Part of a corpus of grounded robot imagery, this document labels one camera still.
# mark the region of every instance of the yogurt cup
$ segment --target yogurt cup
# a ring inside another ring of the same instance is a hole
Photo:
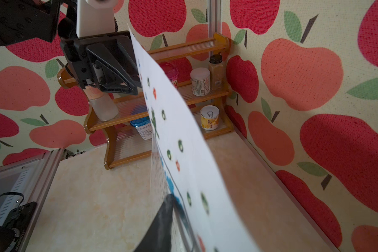
[[[153,128],[151,126],[150,117],[143,117],[130,121],[130,125],[135,127],[144,140],[153,138]]]
[[[218,115],[220,110],[213,105],[204,106],[200,110],[200,120],[202,128],[205,130],[215,130],[218,127]]]

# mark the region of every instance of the apple pattern wallpaper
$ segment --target apple pattern wallpaper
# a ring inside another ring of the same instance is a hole
[[[223,0],[225,111],[341,251],[378,252],[378,0]]]
[[[61,7],[60,20],[65,17]],[[152,50],[207,38],[204,0],[119,0],[114,8],[118,30],[128,30]],[[0,166],[57,148],[73,153],[106,143],[101,130],[83,128],[89,105],[78,87],[62,88],[57,72],[66,64],[56,36],[52,43],[31,39],[0,48]],[[193,68],[206,66],[207,55],[173,60],[178,81],[190,80]],[[109,94],[117,98],[119,94]]]

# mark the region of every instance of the white paper sheet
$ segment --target white paper sheet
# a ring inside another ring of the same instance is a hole
[[[260,251],[185,101],[131,31],[130,35],[168,186],[182,207],[186,230],[181,235],[193,233],[202,252]]]

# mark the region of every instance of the beige surface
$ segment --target beige surface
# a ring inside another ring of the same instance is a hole
[[[140,242],[151,224],[151,158],[107,171],[105,151],[61,161],[26,252],[125,252]]]
[[[236,133],[209,139],[238,213],[265,251],[330,251]],[[27,252],[132,251],[151,223],[151,158],[104,169],[105,146],[64,160]]]
[[[331,251],[235,132],[207,142],[238,214],[263,251]]]

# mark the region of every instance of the black strap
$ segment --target black strap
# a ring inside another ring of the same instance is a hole
[[[19,192],[5,192],[5,193],[1,194],[0,197],[1,196],[5,196],[5,195],[18,195],[18,196],[21,196],[22,200],[21,200],[20,204],[18,204],[18,206],[20,206],[21,203],[24,201],[24,195],[22,193],[19,193]]]

